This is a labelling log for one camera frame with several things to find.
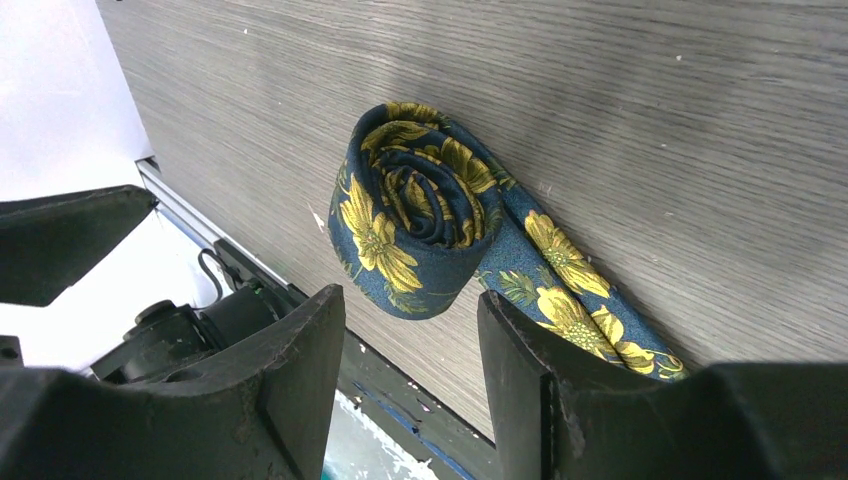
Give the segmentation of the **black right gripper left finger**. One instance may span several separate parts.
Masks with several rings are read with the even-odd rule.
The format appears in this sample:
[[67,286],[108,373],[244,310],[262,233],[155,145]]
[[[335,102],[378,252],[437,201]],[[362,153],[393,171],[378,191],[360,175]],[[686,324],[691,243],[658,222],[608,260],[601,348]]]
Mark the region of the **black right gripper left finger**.
[[317,479],[345,335],[338,285],[152,383],[1,372],[5,479]]

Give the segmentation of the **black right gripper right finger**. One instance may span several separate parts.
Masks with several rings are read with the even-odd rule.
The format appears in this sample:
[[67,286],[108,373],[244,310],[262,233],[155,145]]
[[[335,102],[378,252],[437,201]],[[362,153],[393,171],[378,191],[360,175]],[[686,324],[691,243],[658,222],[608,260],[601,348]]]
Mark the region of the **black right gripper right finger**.
[[665,383],[605,362],[494,291],[478,333],[507,479],[843,479],[847,368],[725,363]]

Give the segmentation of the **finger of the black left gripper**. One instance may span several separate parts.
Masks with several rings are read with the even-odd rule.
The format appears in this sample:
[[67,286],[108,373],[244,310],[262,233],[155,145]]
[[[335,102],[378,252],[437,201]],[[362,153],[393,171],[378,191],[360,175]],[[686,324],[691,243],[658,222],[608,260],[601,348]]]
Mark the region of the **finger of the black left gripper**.
[[46,307],[158,205],[149,190],[113,186],[1,204],[1,302]]

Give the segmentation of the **blue yellow floral tie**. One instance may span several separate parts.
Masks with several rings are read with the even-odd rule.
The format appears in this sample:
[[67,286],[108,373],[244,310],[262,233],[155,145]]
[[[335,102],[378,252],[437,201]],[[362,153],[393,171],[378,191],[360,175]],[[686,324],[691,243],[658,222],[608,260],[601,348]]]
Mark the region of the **blue yellow floral tie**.
[[683,362],[474,135],[389,102],[355,125],[327,227],[345,272],[389,315],[444,313],[472,280],[614,365],[683,379]]

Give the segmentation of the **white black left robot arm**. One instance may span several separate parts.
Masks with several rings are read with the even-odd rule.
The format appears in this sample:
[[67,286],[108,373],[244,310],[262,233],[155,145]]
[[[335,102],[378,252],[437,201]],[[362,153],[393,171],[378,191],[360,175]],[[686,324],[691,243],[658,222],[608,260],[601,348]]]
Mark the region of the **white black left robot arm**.
[[[47,309],[135,230],[158,205],[150,191],[116,186],[1,205],[1,301]],[[235,290],[203,307],[161,300],[140,310],[121,343],[90,366],[112,385],[177,383],[199,377],[197,363],[218,358],[252,336],[270,335],[307,299],[249,265],[219,241],[200,251]]]

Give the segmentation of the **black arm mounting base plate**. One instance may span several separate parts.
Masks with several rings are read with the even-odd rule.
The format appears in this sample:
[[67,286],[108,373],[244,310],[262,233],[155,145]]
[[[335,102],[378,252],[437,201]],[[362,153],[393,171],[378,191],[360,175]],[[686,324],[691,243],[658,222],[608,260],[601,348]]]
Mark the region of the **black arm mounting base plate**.
[[500,479],[494,444],[351,330],[338,390],[440,479]]

